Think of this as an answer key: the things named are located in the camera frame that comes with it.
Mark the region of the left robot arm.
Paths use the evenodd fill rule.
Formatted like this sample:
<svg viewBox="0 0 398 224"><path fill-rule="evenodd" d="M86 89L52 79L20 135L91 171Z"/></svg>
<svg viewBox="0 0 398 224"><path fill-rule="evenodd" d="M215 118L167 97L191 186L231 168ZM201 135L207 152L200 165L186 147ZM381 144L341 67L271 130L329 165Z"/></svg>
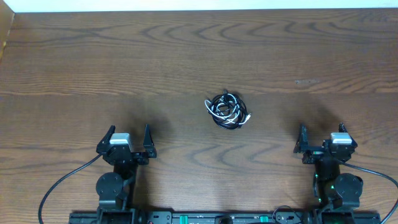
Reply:
<svg viewBox="0 0 398 224"><path fill-rule="evenodd" d="M150 127L148 124L145 127L141 152L134 151L130 134L115 130L114 125L110 126L96 147L96 152L113 167L112 172L103 174L96 183L99 196L96 222L146 223L147 214L133 207L132 200L138 167L157 157Z"/></svg>

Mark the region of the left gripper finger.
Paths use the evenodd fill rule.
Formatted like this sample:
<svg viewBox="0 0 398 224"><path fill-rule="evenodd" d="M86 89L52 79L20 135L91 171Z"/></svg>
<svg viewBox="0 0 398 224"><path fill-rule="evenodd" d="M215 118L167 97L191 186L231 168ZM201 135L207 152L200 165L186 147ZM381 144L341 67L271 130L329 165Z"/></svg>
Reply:
<svg viewBox="0 0 398 224"><path fill-rule="evenodd" d="M147 124L145 127L143 146L147 151L154 151L154 142L150 133L150 126Z"/></svg>
<svg viewBox="0 0 398 224"><path fill-rule="evenodd" d="M110 144L110 140L112 135L115 133L116 127L115 125L111 125L107 131L107 133L104 135L102 140L98 143L99 146L105 146Z"/></svg>

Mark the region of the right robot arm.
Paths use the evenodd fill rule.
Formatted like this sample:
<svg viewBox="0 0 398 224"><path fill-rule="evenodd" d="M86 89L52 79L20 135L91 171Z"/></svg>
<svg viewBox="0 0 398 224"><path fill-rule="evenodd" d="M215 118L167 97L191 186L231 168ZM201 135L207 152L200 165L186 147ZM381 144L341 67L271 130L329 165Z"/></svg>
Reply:
<svg viewBox="0 0 398 224"><path fill-rule="evenodd" d="M339 130L323 140L321 146L311 146L307 127L300 126L294 153L303 155L303 164L315 166L313 193L319 207L305 212L303 223L354 223L353 210L360 205L362 178L342 173L340 166L351 159L358 144L339 124Z"/></svg>

